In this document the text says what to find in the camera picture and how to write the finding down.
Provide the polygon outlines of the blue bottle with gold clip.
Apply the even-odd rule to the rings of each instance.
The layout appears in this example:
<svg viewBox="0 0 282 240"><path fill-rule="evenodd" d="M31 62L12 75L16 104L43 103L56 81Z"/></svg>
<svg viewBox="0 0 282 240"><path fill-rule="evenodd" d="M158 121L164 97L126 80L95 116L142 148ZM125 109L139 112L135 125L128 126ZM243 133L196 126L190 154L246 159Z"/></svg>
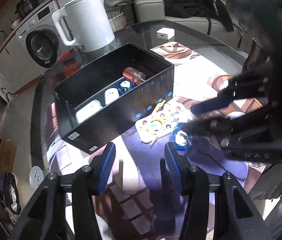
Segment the blue bottle with gold clip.
<svg viewBox="0 0 282 240"><path fill-rule="evenodd" d="M170 101L165 102L165 103L174 103L174 102L177 102L177 100L171 99ZM159 103L158 106L155 107L154 111L157 110L162 105L164 105L165 103L162 103L162 102ZM187 112L188 112L188 120L187 120L187 122L188 122L189 120L192 119L192 116L191 116L191 114L189 113L188 110L187 110ZM183 131L183 128L182 128L185 123L186 122L179 123L174 128L174 130L169 134L170 142L172 142L174 144L175 148L179 151L186 151L191 146L189 136L187 135L187 133L185 131Z"/></svg>

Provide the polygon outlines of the white remote control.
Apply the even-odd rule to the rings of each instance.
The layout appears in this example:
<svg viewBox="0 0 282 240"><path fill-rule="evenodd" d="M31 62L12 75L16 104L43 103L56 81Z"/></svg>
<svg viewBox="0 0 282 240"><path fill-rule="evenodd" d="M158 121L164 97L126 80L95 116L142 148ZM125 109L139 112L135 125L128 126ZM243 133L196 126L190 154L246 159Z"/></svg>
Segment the white remote control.
<svg viewBox="0 0 282 240"><path fill-rule="evenodd" d="M165 103L150 115L136 121L135 128L141 142L150 144L169 135L181 122L187 122L187 109L179 102Z"/></svg>

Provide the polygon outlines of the blue liquid bottle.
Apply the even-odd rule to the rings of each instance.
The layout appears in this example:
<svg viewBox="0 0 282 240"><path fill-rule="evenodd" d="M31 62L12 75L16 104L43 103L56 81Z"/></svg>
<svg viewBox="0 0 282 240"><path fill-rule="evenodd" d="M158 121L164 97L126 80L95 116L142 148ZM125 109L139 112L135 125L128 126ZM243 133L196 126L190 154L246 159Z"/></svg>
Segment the blue liquid bottle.
<svg viewBox="0 0 282 240"><path fill-rule="evenodd" d="M118 83L117 90L119 92L119 95L124 95L135 87L136 85L132 81L128 79L123 79Z"/></svg>

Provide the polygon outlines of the white power strip on floor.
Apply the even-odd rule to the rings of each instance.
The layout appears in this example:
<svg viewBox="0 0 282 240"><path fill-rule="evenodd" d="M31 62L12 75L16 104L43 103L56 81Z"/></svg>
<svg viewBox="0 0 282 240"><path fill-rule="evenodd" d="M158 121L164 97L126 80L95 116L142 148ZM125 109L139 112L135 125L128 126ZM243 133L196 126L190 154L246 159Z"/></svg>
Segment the white power strip on floor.
<svg viewBox="0 0 282 240"><path fill-rule="evenodd" d="M33 166L29 173L29 183L32 189L37 189L44 180L44 175L40 167Z"/></svg>

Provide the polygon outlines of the black trash bag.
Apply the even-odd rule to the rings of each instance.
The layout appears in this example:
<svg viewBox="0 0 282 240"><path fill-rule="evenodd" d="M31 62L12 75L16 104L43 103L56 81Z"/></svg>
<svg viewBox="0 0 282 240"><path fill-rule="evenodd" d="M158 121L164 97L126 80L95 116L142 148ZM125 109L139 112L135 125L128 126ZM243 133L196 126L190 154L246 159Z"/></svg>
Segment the black trash bag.
<svg viewBox="0 0 282 240"><path fill-rule="evenodd" d="M16 185L16 178L12 173L6 172L4 175L3 193L6 207L14 215L19 215L21 213L20 196Z"/></svg>

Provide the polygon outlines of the black jacket on sofa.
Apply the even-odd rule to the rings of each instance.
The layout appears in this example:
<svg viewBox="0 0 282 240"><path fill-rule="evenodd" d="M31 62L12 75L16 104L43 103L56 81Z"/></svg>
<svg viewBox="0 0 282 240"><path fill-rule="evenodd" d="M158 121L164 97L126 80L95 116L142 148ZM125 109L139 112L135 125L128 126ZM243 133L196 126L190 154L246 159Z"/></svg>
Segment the black jacket on sofa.
<svg viewBox="0 0 282 240"><path fill-rule="evenodd" d="M220 0L162 0L165 14L169 17L213 18L220 22L228 32L234 31L230 15Z"/></svg>

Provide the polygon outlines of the white cube charger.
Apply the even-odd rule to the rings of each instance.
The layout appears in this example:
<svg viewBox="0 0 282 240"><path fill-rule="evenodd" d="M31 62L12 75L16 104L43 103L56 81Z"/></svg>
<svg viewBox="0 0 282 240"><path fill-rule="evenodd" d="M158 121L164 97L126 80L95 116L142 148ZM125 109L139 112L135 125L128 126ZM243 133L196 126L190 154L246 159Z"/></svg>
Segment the white cube charger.
<svg viewBox="0 0 282 240"><path fill-rule="evenodd" d="M170 40L175 35L174 29L166 28L166 27L157 30L156 33L157 33L157 38L161 38L164 40Z"/></svg>

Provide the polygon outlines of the black open storage box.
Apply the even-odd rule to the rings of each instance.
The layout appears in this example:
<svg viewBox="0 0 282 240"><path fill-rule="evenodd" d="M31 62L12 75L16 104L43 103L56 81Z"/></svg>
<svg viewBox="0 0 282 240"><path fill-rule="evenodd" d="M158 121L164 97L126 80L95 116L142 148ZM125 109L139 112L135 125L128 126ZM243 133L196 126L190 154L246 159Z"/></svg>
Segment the black open storage box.
<svg viewBox="0 0 282 240"><path fill-rule="evenodd" d="M125 44L55 87L61 138L91 154L170 100L173 83L173 63Z"/></svg>

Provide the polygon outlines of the beige sofa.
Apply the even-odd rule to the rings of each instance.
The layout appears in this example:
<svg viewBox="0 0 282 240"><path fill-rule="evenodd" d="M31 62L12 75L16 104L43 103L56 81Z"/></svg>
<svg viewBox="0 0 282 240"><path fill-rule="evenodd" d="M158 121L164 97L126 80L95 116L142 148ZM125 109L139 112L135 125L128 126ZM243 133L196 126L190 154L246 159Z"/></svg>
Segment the beige sofa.
<svg viewBox="0 0 282 240"><path fill-rule="evenodd" d="M229 45L230 47L249 52L253 39L239 25L234 16L231 17L234 31L226 31L223 24L215 19L207 20L202 17L176 18L165 15L164 2L162 0L135 0L133 1L134 10L138 22L147 22L154 20L168 20L185 25L196 31L210 34L213 38Z"/></svg>

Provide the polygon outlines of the white woven basket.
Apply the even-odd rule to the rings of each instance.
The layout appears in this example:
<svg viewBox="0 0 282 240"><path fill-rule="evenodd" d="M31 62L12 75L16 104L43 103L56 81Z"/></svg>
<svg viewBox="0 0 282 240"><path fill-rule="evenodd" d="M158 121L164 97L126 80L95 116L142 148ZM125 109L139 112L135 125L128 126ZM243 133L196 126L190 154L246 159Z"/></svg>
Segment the white woven basket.
<svg viewBox="0 0 282 240"><path fill-rule="evenodd" d="M127 19L124 14L123 7L108 9L106 13L114 33L124 29L127 26Z"/></svg>

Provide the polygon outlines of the red gift box under table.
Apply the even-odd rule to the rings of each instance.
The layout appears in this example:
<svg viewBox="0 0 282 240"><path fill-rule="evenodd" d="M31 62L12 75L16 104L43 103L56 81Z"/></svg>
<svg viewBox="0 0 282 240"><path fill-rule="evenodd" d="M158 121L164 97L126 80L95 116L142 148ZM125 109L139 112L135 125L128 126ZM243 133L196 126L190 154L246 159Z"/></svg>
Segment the red gift box under table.
<svg viewBox="0 0 282 240"><path fill-rule="evenodd" d="M56 64L55 78L56 82L61 82L67 77L70 77L80 68L80 51L77 49L71 49L70 51L63 53L59 57L59 61Z"/></svg>

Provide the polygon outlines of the white front-load washing machine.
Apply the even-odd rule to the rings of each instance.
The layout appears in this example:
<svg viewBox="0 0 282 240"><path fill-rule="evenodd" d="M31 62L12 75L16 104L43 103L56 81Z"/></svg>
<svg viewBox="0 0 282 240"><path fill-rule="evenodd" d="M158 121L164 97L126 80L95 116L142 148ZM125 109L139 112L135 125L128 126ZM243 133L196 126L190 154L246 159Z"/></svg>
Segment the white front-load washing machine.
<svg viewBox="0 0 282 240"><path fill-rule="evenodd" d="M50 68L59 58L70 51L65 46L52 20L59 10L56 0L34 12L16 31L17 38L31 59L40 67Z"/></svg>

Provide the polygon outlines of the white electric kettle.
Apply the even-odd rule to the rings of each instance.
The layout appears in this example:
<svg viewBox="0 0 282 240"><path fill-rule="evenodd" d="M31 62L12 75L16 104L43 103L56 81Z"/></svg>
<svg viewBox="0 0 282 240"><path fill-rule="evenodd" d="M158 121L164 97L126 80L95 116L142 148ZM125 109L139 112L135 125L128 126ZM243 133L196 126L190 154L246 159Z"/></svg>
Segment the white electric kettle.
<svg viewBox="0 0 282 240"><path fill-rule="evenodd" d="M61 25L65 18L73 39L69 40ZM114 39L104 0L72 0L52 14L52 20L65 46L77 46L91 52L109 45Z"/></svg>

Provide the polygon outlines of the black rice cooker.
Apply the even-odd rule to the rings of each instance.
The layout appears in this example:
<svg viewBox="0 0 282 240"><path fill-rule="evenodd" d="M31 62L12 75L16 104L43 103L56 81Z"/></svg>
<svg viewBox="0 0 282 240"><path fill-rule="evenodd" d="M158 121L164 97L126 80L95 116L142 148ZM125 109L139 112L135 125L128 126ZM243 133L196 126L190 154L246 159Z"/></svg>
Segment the black rice cooker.
<svg viewBox="0 0 282 240"><path fill-rule="evenodd" d="M23 20L38 6L39 6L38 0L20 0L16 5L15 13L18 14L20 19Z"/></svg>

